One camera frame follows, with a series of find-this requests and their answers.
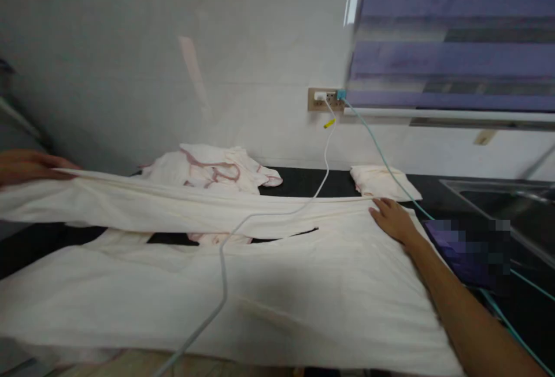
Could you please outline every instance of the charging cable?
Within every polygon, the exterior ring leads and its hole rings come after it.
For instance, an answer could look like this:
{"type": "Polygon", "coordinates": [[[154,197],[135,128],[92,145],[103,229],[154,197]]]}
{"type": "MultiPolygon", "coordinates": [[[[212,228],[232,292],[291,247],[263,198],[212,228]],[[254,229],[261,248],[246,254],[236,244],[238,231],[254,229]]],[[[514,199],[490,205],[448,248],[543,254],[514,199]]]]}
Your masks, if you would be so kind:
{"type": "Polygon", "coordinates": [[[305,209],[308,205],[310,205],[312,203],[312,201],[314,201],[314,199],[316,199],[316,197],[320,194],[320,191],[321,191],[322,187],[324,186],[324,183],[325,183],[326,179],[328,178],[328,175],[330,174],[330,166],[328,165],[328,146],[330,145],[331,136],[333,135],[333,133],[335,131],[335,127],[337,126],[337,124],[335,124],[336,120],[335,120],[335,114],[334,114],[333,110],[331,109],[330,105],[328,104],[328,101],[324,101],[324,102],[328,106],[328,109],[330,110],[330,113],[331,113],[331,116],[332,116],[332,119],[324,126],[324,128],[328,128],[331,125],[333,125],[333,128],[331,129],[330,134],[328,134],[328,139],[325,142],[325,148],[324,148],[325,175],[324,175],[324,179],[322,180],[322,183],[320,183],[320,186],[318,187],[318,190],[316,191],[316,193],[314,194],[314,196],[311,199],[306,201],[298,209],[292,210],[290,212],[255,213],[255,214],[248,215],[247,217],[245,217],[245,219],[243,219],[233,229],[233,231],[231,231],[228,234],[228,236],[226,238],[224,238],[224,240],[220,244],[220,250],[219,250],[220,266],[221,266],[221,284],[222,284],[222,296],[221,296],[220,303],[218,304],[218,306],[216,306],[214,311],[199,325],[199,327],[187,338],[187,340],[183,343],[183,345],[177,351],[174,352],[174,354],[168,359],[168,361],[166,361],[153,374],[153,377],[162,377],[162,375],[164,373],[166,373],[166,371],[169,370],[171,368],[171,366],[173,366],[173,364],[178,360],[178,358],[185,351],[187,351],[187,349],[193,344],[193,342],[195,342],[195,340],[204,331],[204,329],[206,329],[206,327],[214,320],[214,318],[216,316],[218,316],[218,314],[221,312],[222,308],[224,307],[225,303],[227,302],[228,289],[227,289],[227,271],[225,270],[224,246],[225,246],[225,243],[227,243],[227,241],[231,238],[231,236],[234,235],[243,226],[243,224],[245,224],[245,222],[247,222],[249,219],[251,219],[253,217],[269,216],[269,215],[294,215],[294,214],[302,211],[303,209],[305,209]]]}
{"type": "MultiPolygon", "coordinates": [[[[351,104],[349,104],[349,102],[347,101],[347,99],[345,98],[345,94],[343,92],[343,94],[341,95],[341,100],[345,102],[345,104],[347,104],[347,106],[353,111],[353,113],[358,117],[358,119],[363,123],[364,127],[366,127],[366,129],[368,130],[368,133],[370,134],[370,137],[372,137],[372,140],[374,141],[374,144],[376,145],[376,148],[378,150],[378,152],[380,153],[380,156],[382,157],[382,161],[384,163],[384,165],[386,166],[387,170],[389,171],[389,174],[391,175],[391,177],[395,180],[395,182],[397,182],[397,185],[399,185],[401,187],[401,189],[403,189],[403,192],[405,192],[405,194],[410,198],[410,200],[412,201],[413,204],[416,205],[416,207],[418,209],[420,209],[422,211],[422,213],[424,215],[426,215],[429,219],[433,220],[434,217],[432,217],[429,213],[427,213],[416,201],[415,199],[407,192],[407,190],[403,187],[403,185],[397,180],[397,178],[395,177],[395,175],[392,173],[389,165],[387,164],[386,158],[382,153],[382,150],[380,148],[380,146],[378,145],[378,141],[376,140],[376,137],[374,137],[374,134],[372,132],[372,130],[370,130],[370,127],[368,126],[368,124],[366,123],[366,121],[364,121],[364,119],[360,116],[360,114],[355,110],[355,108],[353,108],[351,106],[351,104]]],[[[539,287],[537,284],[535,284],[534,282],[532,282],[531,280],[528,280],[527,278],[525,278],[523,275],[521,275],[520,273],[514,271],[513,269],[510,270],[511,273],[515,274],[518,278],[524,280],[526,283],[528,283],[530,286],[534,287],[535,289],[539,290],[541,293],[543,293],[545,296],[547,296],[548,298],[550,298],[551,300],[555,301],[555,297],[553,297],[551,294],[549,294],[547,291],[545,291],[544,289],[542,289],[541,287],[539,287]]],[[[484,297],[486,298],[486,300],[488,301],[488,303],[491,305],[491,307],[497,312],[497,314],[499,315],[499,317],[505,322],[505,324],[507,325],[507,327],[509,328],[510,333],[513,335],[513,337],[521,344],[522,347],[524,347],[524,349],[526,351],[528,351],[528,353],[532,356],[532,358],[534,360],[536,360],[538,362],[538,364],[547,372],[547,374],[549,374],[551,377],[555,377],[555,374],[539,359],[539,357],[534,353],[534,351],[532,351],[532,349],[522,340],[522,338],[520,337],[520,335],[518,334],[518,332],[516,332],[515,328],[511,325],[511,323],[509,322],[509,320],[505,317],[505,315],[503,315],[503,312],[501,312],[501,308],[499,308],[499,306],[497,305],[497,303],[495,302],[494,298],[490,295],[490,293],[485,290],[485,289],[480,289],[480,292],[482,292],[482,294],[484,295],[484,297]]]]}

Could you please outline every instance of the yellow tag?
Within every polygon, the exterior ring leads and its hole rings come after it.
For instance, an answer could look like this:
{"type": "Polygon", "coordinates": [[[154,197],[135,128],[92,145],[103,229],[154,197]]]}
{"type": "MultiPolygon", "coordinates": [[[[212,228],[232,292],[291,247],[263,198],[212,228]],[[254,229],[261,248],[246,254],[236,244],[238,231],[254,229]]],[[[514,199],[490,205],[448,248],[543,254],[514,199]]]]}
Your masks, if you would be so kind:
{"type": "Polygon", "coordinates": [[[332,126],[334,122],[335,122],[335,119],[333,119],[333,120],[327,122],[327,123],[324,125],[324,128],[328,128],[328,127],[332,126]]]}

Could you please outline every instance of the white plug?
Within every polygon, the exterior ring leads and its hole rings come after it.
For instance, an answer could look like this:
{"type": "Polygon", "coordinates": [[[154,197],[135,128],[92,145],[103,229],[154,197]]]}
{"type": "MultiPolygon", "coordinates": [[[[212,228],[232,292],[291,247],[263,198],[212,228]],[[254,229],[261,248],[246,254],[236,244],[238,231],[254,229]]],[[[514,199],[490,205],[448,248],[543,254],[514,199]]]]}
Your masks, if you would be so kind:
{"type": "Polygon", "coordinates": [[[315,101],[325,101],[328,97],[328,93],[325,91],[316,91],[314,93],[314,100],[315,101]]]}

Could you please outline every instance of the hand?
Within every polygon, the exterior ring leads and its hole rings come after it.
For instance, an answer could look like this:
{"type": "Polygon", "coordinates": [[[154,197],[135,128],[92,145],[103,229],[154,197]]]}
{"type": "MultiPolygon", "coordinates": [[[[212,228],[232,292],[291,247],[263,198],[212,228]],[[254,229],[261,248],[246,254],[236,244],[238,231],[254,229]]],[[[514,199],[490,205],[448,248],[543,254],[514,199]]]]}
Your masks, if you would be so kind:
{"type": "Polygon", "coordinates": [[[34,150],[10,150],[0,153],[0,186],[35,179],[68,180],[75,176],[53,168],[80,169],[68,160],[34,150]]]}
{"type": "Polygon", "coordinates": [[[370,215],[391,238],[404,245],[423,239],[409,213],[401,205],[388,198],[373,201],[379,210],[368,208],[370,215]]]}

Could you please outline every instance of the pixelated area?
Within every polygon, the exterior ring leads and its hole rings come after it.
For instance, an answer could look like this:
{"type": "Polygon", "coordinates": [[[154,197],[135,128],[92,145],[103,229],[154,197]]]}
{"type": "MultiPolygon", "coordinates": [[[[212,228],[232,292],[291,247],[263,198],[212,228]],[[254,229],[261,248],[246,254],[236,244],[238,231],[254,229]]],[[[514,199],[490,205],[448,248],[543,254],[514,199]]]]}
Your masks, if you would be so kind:
{"type": "Polygon", "coordinates": [[[509,295],[509,220],[430,220],[424,228],[465,285],[509,295]]]}

